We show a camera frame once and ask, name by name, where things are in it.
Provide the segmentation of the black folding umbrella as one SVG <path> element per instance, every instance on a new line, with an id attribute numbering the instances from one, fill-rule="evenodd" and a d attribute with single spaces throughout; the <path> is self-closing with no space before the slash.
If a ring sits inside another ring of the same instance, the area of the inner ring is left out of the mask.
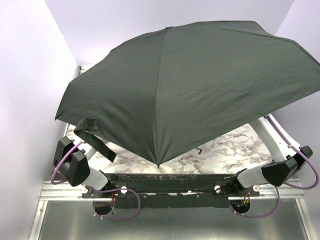
<path id="1" fill-rule="evenodd" d="M 250 20 L 129 39 L 67 86 L 55 118 L 110 160 L 105 139 L 156 165 L 318 92 L 319 62 Z"/>

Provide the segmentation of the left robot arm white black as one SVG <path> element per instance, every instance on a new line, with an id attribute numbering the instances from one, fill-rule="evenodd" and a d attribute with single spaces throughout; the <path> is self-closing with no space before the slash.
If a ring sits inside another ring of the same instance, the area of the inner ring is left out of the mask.
<path id="1" fill-rule="evenodd" d="M 101 171 L 89 166 L 87 156 L 79 149 L 81 144 L 81 141 L 74 144 L 67 136 L 58 141 L 50 182 L 53 185 L 68 182 L 72 187 L 85 185 L 101 191 L 111 180 Z"/>

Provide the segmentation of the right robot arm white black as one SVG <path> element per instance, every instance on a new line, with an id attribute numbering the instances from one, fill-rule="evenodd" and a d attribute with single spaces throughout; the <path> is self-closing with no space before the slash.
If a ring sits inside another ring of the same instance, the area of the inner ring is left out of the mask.
<path id="1" fill-rule="evenodd" d="M 312 149 L 293 140 L 272 114 L 262 116 L 249 125 L 263 141 L 271 160 L 237 172 L 220 187 L 223 194 L 238 195 L 254 185 L 279 187 L 299 172 L 313 155 Z"/>

